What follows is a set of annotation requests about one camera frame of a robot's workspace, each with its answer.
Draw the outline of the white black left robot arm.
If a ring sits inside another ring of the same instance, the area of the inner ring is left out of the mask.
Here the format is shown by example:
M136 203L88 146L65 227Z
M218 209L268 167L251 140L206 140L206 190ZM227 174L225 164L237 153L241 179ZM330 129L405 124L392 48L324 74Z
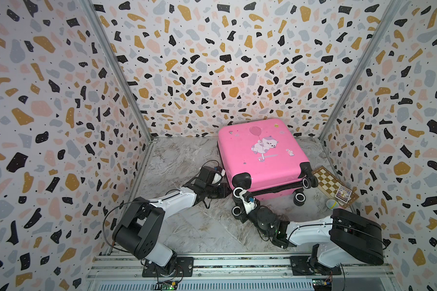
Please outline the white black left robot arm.
M178 268L177 253L158 242L166 218L185 209L205 203L206 199L224 199L231 190L224 182L225 169L221 166L203 166L199 173L179 189L163 197L147 200L138 197L128 203L128 208L115 227L112 239L124 251L154 266L164 276Z

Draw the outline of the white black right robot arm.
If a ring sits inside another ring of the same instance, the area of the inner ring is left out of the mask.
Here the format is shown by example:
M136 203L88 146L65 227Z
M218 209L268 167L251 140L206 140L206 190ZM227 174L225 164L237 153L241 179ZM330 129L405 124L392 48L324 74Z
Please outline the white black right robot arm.
M344 264L384 264L381 226L344 209L303 223L282 220L265 206L250 213L235 206L232 214L243 223L251 222L260 235L282 249L312 243L311 255L296 264L303 268L301 274L326 274Z

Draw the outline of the pink hard-shell suitcase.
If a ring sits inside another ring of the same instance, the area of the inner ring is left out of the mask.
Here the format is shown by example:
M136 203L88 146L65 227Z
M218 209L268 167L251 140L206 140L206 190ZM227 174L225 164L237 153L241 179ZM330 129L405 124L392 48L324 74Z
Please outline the pink hard-shell suitcase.
M243 204L242 189L256 202L292 195L303 206L304 191L318 186L310 160L280 119L226 126L217 147L235 206Z

